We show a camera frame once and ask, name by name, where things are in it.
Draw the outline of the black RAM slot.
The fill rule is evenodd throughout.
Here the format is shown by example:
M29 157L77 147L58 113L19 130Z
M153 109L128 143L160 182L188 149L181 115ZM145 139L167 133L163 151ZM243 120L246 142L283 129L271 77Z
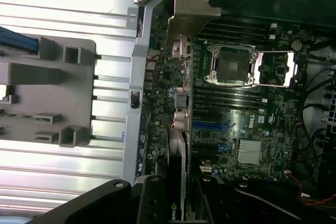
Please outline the black RAM slot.
M214 28L214 27L207 27L204 28L203 31L221 31L221 32L228 32L228 33L262 33L267 34L269 30L267 29L250 29L250 28L242 28L242 27L224 27L224 28Z
M269 35L267 34L249 34L249 33L210 33L210 32L201 32L199 36L212 36L212 37L246 37L246 38L262 38L268 39Z
M193 90L194 93L210 93L210 94L220 94L220 93L237 93L237 94L247 94L247 95L264 95L263 93L250 92L244 90L230 90L230 89L205 89L196 88Z
M211 99L247 99L247 100L262 100L261 97L252 97L239 94L195 94L195 98L211 98Z
M215 99L199 99L194 100L195 103L205 104L205 103L222 103L222 104L251 104L251 105L264 105L264 103L259 103L258 101L246 101L246 100L215 100Z
M211 36L198 36L198 39L208 39L216 41L228 41L228 42L240 42L240 43L256 43L264 44L268 43L267 40L262 38L244 38L244 37L211 37Z
M248 24L248 23L215 23L209 22L208 26L213 27L235 27L235 28L248 28L248 29L269 29L270 26L263 24Z
M252 106L241 104L195 104L195 108L218 108L218 109L241 109L241 110L258 110L264 109L264 106Z

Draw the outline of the silver chipset heatsink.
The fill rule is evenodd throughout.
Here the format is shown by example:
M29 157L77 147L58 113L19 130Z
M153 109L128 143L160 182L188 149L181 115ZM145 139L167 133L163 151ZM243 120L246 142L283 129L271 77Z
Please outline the silver chipset heatsink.
M262 142L240 140L237 161L242 164L256 164L261 162Z

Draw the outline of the green motherboard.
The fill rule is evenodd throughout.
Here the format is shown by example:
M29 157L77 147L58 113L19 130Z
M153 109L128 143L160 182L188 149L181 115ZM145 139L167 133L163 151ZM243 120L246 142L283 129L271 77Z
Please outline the green motherboard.
M309 44L313 42L311 31L298 24L291 23L256 23L270 26L268 43L240 43L198 39L192 41L192 71L191 71L191 132L188 170L200 169L204 174L218 176L222 179L262 179L277 181L286 179L285 171L290 167L294 141L298 127L302 123L301 112L304 103L301 99L305 92L306 70L308 64ZM203 31L210 33L228 33L221 31ZM293 41L302 42L302 49L294 51ZM275 88L253 86L249 88L229 88L216 86L204 80L209 74L211 53L207 47L213 44L252 45L259 51L294 51L295 63L298 65L297 74L291 79L290 87ZM282 56L267 56L260 67L261 80L268 84L282 84L286 59ZM141 128L143 162L139 171L145 174L166 173L169 157L169 129L173 124L175 112L174 92L183 84L182 63L172 55L163 54L154 58L154 68L150 78L145 82L148 104L144 111L147 124ZM209 99L195 98L196 88L230 89L263 93L264 95L247 95L261 97L262 100L247 99L215 99L215 100L246 100L258 101L264 109L218 109L195 108L194 100ZM194 122L229 124L229 130L211 130L193 127ZM262 155L259 165L242 164L237 161L240 140L262 142ZM217 144L229 144L232 149L219 153Z

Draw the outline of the grey parts rack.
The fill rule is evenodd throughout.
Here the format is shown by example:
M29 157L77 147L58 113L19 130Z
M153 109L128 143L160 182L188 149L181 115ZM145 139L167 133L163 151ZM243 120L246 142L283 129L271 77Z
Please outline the grey parts rack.
M50 122L0 117L0 139L62 147L90 141L96 43L22 34L38 54L0 56L0 114L42 115Z

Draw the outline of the CPU socket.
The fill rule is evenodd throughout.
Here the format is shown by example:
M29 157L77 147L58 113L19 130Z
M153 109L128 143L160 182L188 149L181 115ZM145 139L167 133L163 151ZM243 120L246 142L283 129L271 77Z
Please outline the CPU socket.
M253 87L253 64L258 51L252 45L213 44L207 47L211 53L209 74L204 80L216 86L229 88Z

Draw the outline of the open black PC case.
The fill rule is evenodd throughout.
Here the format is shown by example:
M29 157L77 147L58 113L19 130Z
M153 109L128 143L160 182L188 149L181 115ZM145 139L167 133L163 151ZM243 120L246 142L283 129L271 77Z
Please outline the open black PC case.
M144 160L142 148L146 147L141 137L141 128L147 124L144 109L149 102L145 82L154 68L154 58L172 55L166 40L168 19L174 14L174 0L134 2L139 12L131 61L122 174L125 178L136 175L136 183L141 183L147 176L153 176L139 171ZM226 185L266 185L278 196L300 207L304 224L336 224L336 134L327 128L328 108L323 98L326 86L336 81L336 0L209 0L209 4L221 9L220 17L209 22L291 23L311 31L313 42L309 44L305 91L301 97L304 103L302 123L297 129L286 179L227 180L204 174L200 169L188 170L186 220L183 222L171 219L167 163L164 175L154 175L166 181L169 224L207 224L207 221L196 219L191 204L193 178L199 175L213 176Z

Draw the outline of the metal disk bay cage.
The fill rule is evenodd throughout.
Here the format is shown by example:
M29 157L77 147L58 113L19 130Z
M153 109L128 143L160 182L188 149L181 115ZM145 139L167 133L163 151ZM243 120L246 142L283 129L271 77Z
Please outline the metal disk bay cage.
M327 85L323 95L327 109L327 128L336 134L336 81Z

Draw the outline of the metal socket cover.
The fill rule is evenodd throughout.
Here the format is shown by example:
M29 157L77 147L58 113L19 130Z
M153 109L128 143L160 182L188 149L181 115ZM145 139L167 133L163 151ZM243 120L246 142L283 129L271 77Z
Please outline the metal socket cover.
M267 56L282 56L286 59L286 66L284 67L284 80L282 84L268 84L263 83L261 80L260 67L263 66L263 60ZM290 87L291 79L297 74L298 65L294 61L294 51L259 51L257 52L256 59L252 65L254 86L275 87L275 88L288 88Z

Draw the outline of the hard disk with blue bracket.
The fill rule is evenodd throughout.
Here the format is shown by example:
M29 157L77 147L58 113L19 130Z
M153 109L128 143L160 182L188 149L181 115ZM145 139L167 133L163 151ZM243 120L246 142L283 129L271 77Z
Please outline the hard disk with blue bracket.
M0 56L38 54L39 40L0 27Z

